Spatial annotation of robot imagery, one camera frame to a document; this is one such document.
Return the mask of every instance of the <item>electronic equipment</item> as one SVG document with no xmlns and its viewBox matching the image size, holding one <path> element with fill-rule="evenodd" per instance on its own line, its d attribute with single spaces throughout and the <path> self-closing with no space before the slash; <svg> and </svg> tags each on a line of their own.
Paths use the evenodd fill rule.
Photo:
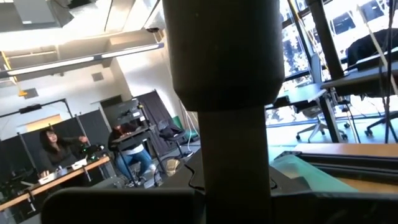
<svg viewBox="0 0 398 224">
<path fill-rule="evenodd" d="M 106 107 L 104 108 L 104 113 L 111 127 L 131 122 L 139 123 L 139 121 L 145 121 L 144 113 L 139 108 L 137 99 Z"/>
<path fill-rule="evenodd" d="M 101 157 L 101 154 L 105 146 L 102 144 L 92 144 L 90 146 L 82 145 L 80 149 L 81 157 L 86 158 L 89 161 L 94 161 Z"/>
</svg>

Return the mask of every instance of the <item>chair base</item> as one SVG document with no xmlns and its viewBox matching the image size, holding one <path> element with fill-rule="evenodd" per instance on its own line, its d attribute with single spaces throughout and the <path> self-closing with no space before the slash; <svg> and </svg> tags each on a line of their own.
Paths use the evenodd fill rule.
<svg viewBox="0 0 398 224">
<path fill-rule="evenodd" d="M 297 139 L 297 140 L 300 140 L 300 134 L 305 133 L 305 132 L 307 132 L 307 131 L 312 131 L 310 137 L 308 138 L 308 143 L 311 143 L 311 139 L 312 139 L 318 132 L 321 132 L 322 135 L 325 135 L 325 129 L 328 129 L 328 126 L 325 125 L 325 124 L 323 124 L 321 121 L 318 121 L 316 124 L 314 124 L 314 125 L 312 125 L 312 126 L 310 126 L 310 127 L 308 127 L 308 128 L 305 128 L 305 129 L 299 131 L 299 132 L 297 133 L 297 135 L 296 135 L 296 139 Z M 341 137 L 342 137 L 344 140 L 347 140 L 348 137 L 347 137 L 347 135 L 345 134 L 345 132 L 342 131 L 342 130 L 338 130 L 338 131 L 339 131 L 339 133 L 341 134 Z"/>
</svg>

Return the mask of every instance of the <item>black cylinder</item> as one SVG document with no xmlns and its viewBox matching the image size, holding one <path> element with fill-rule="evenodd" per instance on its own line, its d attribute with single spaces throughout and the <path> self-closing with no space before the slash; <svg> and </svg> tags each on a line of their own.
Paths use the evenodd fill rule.
<svg viewBox="0 0 398 224">
<path fill-rule="evenodd" d="M 173 86 L 187 110 L 272 103 L 284 81 L 279 1 L 163 1 Z"/>
</svg>

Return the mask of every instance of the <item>black hair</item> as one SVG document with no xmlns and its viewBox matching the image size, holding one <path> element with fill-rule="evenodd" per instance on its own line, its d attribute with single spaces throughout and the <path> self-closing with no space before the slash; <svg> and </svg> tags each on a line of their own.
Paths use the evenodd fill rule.
<svg viewBox="0 0 398 224">
<path fill-rule="evenodd" d="M 41 130 L 40 133 L 39 133 L 40 143 L 42 144 L 42 147 L 43 147 L 43 149 L 46 152 L 50 152 L 50 153 L 56 154 L 58 151 L 57 151 L 56 148 L 54 148 L 51 145 L 51 142 L 50 142 L 49 137 L 47 136 L 47 133 L 56 134 L 55 131 L 52 128 L 45 128 L 45 129 Z M 57 144 L 59 146 L 64 146 L 65 145 L 65 141 L 62 138 L 60 138 L 59 136 L 57 136 L 57 137 L 58 137 L 57 138 Z"/>
</svg>

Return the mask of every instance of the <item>vent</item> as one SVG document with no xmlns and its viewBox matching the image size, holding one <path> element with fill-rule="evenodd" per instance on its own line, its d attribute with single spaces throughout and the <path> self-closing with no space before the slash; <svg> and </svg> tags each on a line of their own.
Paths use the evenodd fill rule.
<svg viewBox="0 0 398 224">
<path fill-rule="evenodd" d="M 98 82 L 98 81 L 104 80 L 104 76 L 102 75 L 101 72 L 94 73 L 91 76 L 93 77 L 94 82 Z"/>
<path fill-rule="evenodd" d="M 30 98 L 35 98 L 36 96 L 39 96 L 39 94 L 37 94 L 36 88 L 31 88 L 31 89 L 27 89 L 27 90 L 23 90 L 24 92 L 26 92 L 27 94 L 24 96 L 24 98 L 30 99 Z"/>
</svg>

